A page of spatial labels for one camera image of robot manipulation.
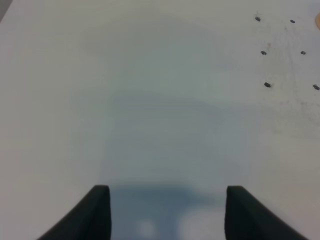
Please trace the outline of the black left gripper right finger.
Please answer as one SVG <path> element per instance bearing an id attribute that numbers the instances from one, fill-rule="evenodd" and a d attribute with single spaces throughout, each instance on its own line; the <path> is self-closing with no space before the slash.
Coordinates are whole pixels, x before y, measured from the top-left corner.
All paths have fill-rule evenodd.
<path id="1" fill-rule="evenodd" d="M 242 186 L 228 186 L 224 216 L 227 240 L 305 240 Z"/>

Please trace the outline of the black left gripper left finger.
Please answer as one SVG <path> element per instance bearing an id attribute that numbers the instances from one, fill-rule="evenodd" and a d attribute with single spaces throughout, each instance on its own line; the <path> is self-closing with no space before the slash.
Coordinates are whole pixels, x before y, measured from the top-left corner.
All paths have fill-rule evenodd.
<path id="1" fill-rule="evenodd" d="M 94 186 L 41 240 L 109 240 L 111 196 L 107 185 Z"/>

